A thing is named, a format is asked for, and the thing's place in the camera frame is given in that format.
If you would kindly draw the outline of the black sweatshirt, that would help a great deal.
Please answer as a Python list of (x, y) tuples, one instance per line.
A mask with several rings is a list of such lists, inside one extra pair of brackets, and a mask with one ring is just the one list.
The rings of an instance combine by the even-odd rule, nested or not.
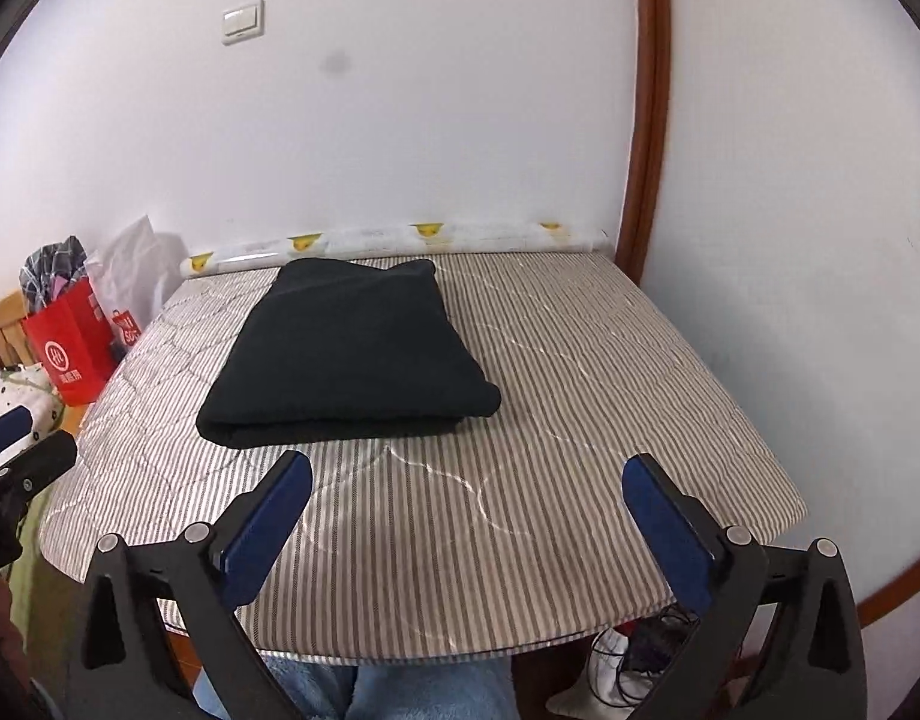
[(229, 449), (432, 436), (503, 403), (450, 323), (434, 263), (330, 259), (278, 271), (198, 411)]

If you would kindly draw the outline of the wooden headboard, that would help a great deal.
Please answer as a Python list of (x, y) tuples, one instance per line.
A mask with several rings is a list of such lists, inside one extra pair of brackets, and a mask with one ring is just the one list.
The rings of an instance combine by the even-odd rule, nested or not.
[(34, 366), (39, 362), (24, 330), (27, 316), (26, 303), (19, 291), (0, 301), (0, 369)]

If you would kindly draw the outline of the red paper shopping bag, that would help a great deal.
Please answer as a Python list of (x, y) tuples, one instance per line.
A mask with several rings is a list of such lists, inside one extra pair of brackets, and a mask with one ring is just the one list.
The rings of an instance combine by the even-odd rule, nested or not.
[(117, 362), (113, 335), (88, 278), (23, 320), (24, 332), (50, 382), (68, 406), (101, 395)]

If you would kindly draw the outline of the green bed sheet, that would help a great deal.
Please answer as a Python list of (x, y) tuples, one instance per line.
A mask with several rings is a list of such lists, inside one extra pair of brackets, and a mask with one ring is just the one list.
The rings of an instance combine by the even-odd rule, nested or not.
[(40, 551), (40, 523), (49, 497), (49, 491), (40, 493), (21, 523), (23, 554), (8, 569), (8, 585), (13, 594), (11, 621), (23, 634), (32, 676), (63, 704), (71, 631), (68, 617), (78, 611), (81, 585), (55, 569)]

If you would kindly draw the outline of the plaid grey cloth in bag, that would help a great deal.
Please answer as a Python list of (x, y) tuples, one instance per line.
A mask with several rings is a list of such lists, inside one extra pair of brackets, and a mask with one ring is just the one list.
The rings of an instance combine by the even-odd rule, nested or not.
[(86, 250), (76, 236), (45, 244), (24, 260), (19, 270), (19, 289), (29, 316), (65, 294), (86, 276)]

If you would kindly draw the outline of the white Uniqlo plastic bag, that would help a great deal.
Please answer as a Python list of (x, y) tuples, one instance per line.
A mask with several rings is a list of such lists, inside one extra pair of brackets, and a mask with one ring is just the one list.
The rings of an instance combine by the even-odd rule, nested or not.
[(122, 348), (130, 349), (181, 288), (181, 259), (141, 216), (86, 259), (92, 293)]

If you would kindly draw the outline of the striped quilted mattress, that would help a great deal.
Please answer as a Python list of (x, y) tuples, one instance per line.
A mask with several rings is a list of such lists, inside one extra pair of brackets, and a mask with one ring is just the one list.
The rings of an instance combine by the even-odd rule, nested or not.
[[(624, 507), (655, 457), (723, 525), (772, 541), (807, 505), (678, 330), (600, 254), (435, 262), (460, 337), (501, 388), (450, 434), (317, 442), (314, 491), (254, 605), (254, 644), (333, 663), (467, 660), (577, 639), (670, 592)], [(97, 539), (169, 541), (215, 522), (278, 454), (234, 450), (195, 418), (270, 271), (187, 281), (79, 427), (50, 489), (42, 556), (74, 580)]]

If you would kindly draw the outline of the blue jeans legs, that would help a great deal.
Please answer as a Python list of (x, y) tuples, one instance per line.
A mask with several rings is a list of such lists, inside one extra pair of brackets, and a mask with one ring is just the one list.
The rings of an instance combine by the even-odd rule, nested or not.
[(305, 718), (519, 718), (508, 658), (328, 667), (263, 655)]

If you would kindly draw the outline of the rolled duck pattern mat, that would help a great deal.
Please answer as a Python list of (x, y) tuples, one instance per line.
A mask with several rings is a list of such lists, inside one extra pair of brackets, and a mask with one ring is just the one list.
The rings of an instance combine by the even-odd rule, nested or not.
[(610, 247), (600, 229), (562, 221), (401, 223), (375, 229), (327, 229), (252, 244), (229, 245), (187, 257), (186, 280), (279, 268), (299, 259), (359, 260), (439, 254), (595, 252)]

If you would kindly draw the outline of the brown wooden door frame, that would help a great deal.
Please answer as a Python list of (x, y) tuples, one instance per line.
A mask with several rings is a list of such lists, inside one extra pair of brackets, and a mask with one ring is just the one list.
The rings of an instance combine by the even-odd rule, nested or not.
[(665, 156), (672, 83), (672, 0), (638, 0), (636, 105), (615, 263), (640, 283)]

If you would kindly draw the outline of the white wall light switch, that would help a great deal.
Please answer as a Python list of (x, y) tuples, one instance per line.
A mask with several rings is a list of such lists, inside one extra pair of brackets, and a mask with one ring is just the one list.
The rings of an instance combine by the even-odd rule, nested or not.
[(221, 16), (221, 43), (243, 43), (265, 34), (265, 0), (229, 8)]

